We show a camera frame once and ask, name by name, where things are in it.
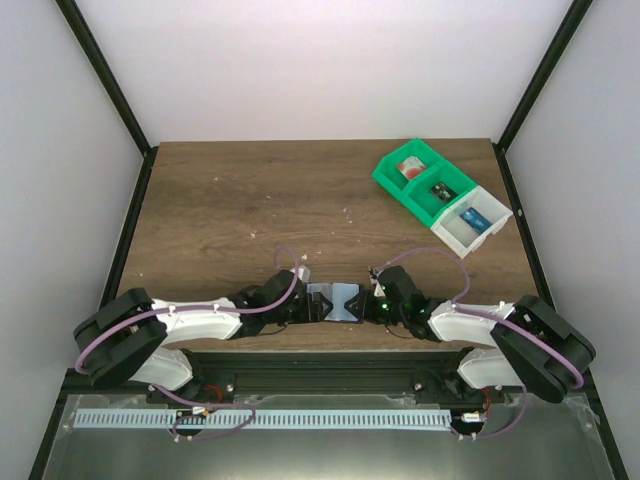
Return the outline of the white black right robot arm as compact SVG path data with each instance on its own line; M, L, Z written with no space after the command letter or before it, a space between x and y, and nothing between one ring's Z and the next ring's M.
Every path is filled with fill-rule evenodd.
M456 369L468 387L523 387L549 403L583 387L596 349L539 297L468 305L425 296L399 265L371 274L373 288L340 306L358 320L401 325L419 340L473 344Z

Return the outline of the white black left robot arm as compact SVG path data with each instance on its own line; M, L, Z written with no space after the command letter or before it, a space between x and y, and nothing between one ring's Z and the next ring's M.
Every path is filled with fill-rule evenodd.
M304 267L281 270L263 285L201 302L171 302L130 289L76 327L75 369L98 389L134 381L175 392L196 379L189 355L173 349L175 343L243 339L268 325L325 320L333 309L330 296L306 277Z

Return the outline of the black leather card holder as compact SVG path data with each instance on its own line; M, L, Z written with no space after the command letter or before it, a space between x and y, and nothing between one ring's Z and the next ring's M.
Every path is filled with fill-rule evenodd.
M310 318L319 321L359 324L363 322L364 288L348 283L309 283Z

